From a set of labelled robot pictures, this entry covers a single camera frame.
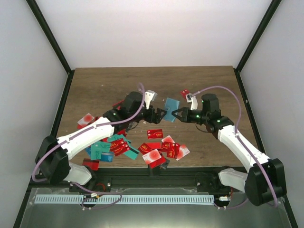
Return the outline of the teal leather card holder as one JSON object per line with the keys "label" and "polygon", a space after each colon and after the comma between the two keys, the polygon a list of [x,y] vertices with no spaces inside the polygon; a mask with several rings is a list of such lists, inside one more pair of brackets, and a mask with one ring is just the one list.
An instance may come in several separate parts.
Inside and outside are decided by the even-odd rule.
{"label": "teal leather card holder", "polygon": [[172,115],[172,112],[174,110],[179,109],[179,105],[180,105],[179,100],[175,100],[168,97],[164,104],[164,110],[166,111],[166,115],[164,116],[163,119],[169,122],[174,122],[176,118]]}

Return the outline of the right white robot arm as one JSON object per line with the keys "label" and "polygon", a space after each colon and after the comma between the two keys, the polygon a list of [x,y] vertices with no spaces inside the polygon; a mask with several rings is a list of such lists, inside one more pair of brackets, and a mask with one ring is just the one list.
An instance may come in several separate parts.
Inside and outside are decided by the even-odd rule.
{"label": "right white robot arm", "polygon": [[219,100],[215,94],[202,95],[202,109],[183,107],[172,111],[172,115],[184,123],[205,125],[209,133],[227,146],[240,160],[246,172],[233,168],[222,168],[211,179],[212,188],[223,191],[227,186],[247,196],[255,206],[260,206],[287,194],[285,170],[279,159],[270,159],[251,144],[234,123],[221,114]]}

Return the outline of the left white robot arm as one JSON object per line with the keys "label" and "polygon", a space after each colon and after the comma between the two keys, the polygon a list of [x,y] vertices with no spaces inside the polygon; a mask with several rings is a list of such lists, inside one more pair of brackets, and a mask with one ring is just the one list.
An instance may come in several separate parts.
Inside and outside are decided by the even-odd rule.
{"label": "left white robot arm", "polygon": [[127,129],[130,123],[144,120],[159,124],[166,111],[153,107],[151,102],[155,97],[153,91],[131,92],[123,101],[84,128],[58,138],[47,136],[36,156],[34,169],[42,172],[42,181],[48,181],[52,185],[71,181],[80,184],[87,192],[93,191],[97,180],[93,177],[92,169],[73,164],[71,159],[95,142]]}

